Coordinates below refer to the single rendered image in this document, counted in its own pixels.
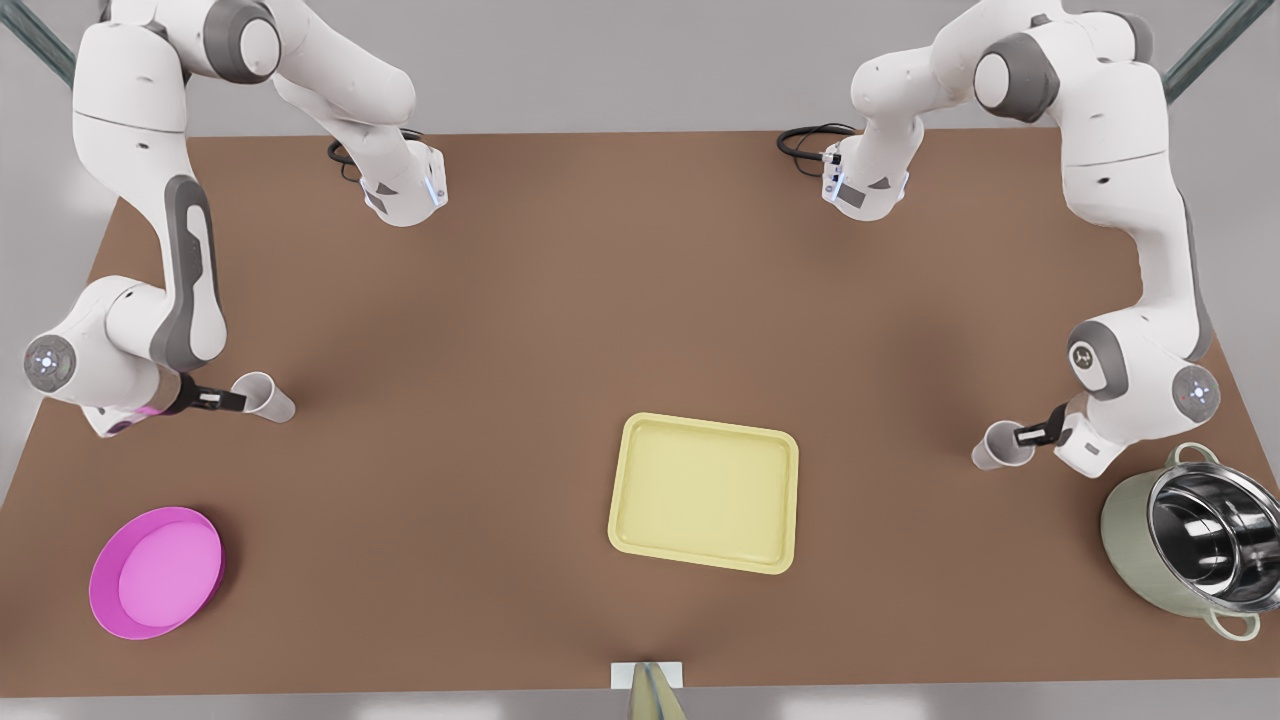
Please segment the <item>white IKEA cup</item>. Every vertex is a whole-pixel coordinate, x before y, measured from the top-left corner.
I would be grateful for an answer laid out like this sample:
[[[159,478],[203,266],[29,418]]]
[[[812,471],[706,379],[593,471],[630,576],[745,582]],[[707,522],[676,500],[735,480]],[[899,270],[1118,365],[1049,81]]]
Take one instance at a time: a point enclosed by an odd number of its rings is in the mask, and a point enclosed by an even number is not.
[[[1018,443],[1016,432],[1020,429],[1019,423],[1010,420],[989,425],[972,451],[974,466],[991,471],[1001,468],[1019,468],[1029,462],[1036,454],[1036,446]]]
[[[280,389],[268,373],[246,373],[233,383],[230,392],[244,398],[242,410],[244,414],[278,424],[287,423],[294,416],[294,401]]]

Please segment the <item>yellow rectangular tray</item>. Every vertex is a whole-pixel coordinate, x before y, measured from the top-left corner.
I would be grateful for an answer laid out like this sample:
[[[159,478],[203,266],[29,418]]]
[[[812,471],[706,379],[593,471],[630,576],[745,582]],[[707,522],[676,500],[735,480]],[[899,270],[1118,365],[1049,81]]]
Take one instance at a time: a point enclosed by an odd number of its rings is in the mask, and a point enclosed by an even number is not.
[[[797,482],[799,447],[782,430],[636,413],[607,534],[623,553],[780,575],[794,561]]]

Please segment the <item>pink round bowl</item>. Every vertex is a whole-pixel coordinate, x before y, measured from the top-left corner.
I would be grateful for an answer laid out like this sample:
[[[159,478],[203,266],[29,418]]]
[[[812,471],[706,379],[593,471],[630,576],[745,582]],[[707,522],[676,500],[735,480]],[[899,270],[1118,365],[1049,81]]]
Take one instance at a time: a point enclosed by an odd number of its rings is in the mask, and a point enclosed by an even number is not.
[[[124,524],[102,547],[90,578],[97,624],[146,641],[191,620],[215,596],[225,551],[215,525],[187,507],[160,507]]]

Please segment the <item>green pot with steel inside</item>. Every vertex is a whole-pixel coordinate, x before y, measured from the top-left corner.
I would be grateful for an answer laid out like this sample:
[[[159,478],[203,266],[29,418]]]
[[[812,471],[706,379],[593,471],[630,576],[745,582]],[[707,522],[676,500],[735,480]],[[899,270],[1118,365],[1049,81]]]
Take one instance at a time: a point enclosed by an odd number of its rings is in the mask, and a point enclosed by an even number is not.
[[[1280,609],[1280,498],[1201,443],[1116,484],[1100,534],[1135,594],[1228,641],[1253,641]]]

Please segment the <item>silver frame post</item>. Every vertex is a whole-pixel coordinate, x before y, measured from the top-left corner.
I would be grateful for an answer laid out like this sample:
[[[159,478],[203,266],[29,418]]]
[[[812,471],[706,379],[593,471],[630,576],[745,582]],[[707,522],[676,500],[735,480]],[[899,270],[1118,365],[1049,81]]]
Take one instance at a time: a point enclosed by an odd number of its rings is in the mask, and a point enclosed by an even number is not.
[[[635,664],[627,720],[689,720],[658,664]]]
[[[24,0],[0,0],[0,24],[28,47],[68,88],[73,86],[76,54]]]
[[[1164,96],[1172,105],[1235,44],[1276,0],[1231,0],[1228,9],[1164,73]]]

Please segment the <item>white post foot plate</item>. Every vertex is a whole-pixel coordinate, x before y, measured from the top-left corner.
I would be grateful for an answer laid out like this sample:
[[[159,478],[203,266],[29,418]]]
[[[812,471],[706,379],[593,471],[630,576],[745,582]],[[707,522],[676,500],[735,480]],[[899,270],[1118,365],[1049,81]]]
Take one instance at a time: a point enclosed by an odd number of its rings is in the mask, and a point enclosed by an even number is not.
[[[611,665],[611,689],[630,691],[639,682],[671,689],[685,688],[684,664],[680,661],[637,661]]]

